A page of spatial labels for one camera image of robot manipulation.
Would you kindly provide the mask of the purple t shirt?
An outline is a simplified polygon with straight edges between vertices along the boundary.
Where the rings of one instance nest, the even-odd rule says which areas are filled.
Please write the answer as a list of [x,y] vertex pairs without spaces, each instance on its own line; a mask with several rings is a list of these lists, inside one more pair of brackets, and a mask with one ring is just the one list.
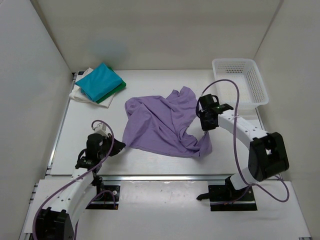
[[196,118],[196,104],[195,93],[186,86],[167,97],[132,97],[124,105],[128,121],[122,141],[133,149],[170,157],[205,157],[212,152],[210,134],[197,139],[187,133]]

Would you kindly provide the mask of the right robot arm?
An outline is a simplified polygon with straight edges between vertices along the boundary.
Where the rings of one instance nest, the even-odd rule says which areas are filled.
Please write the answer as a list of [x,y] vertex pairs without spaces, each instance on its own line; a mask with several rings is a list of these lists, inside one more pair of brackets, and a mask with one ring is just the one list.
[[237,150],[237,140],[248,149],[248,164],[244,169],[225,180],[224,195],[236,200],[242,189],[262,182],[289,169],[289,160],[282,135],[269,133],[252,125],[239,116],[229,104],[220,104],[216,95],[201,96],[197,102],[196,115],[203,131],[218,127],[233,134],[233,150]]

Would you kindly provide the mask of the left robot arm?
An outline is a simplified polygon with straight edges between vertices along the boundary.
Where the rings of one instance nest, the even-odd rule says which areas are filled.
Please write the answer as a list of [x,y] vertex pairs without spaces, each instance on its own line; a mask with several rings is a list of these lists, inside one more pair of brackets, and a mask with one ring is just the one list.
[[109,195],[117,207],[113,190],[104,186],[98,172],[108,157],[119,154],[125,143],[108,134],[92,133],[80,151],[70,181],[40,205],[32,223],[35,240],[74,240],[84,210],[95,200]]

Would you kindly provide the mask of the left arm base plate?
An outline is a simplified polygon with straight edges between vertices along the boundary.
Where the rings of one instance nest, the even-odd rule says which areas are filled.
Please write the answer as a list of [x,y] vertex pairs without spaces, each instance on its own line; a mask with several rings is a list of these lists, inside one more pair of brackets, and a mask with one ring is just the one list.
[[86,207],[87,210],[118,210],[121,193],[119,180],[107,180],[100,176],[96,190],[97,196]]

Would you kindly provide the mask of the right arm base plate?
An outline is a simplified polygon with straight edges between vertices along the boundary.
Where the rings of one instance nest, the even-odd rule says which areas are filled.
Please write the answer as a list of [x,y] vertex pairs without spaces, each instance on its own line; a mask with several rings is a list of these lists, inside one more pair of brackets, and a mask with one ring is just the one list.
[[251,186],[236,190],[231,177],[225,179],[224,185],[209,185],[208,192],[200,194],[198,201],[209,200],[211,212],[247,212],[257,211],[255,196]]

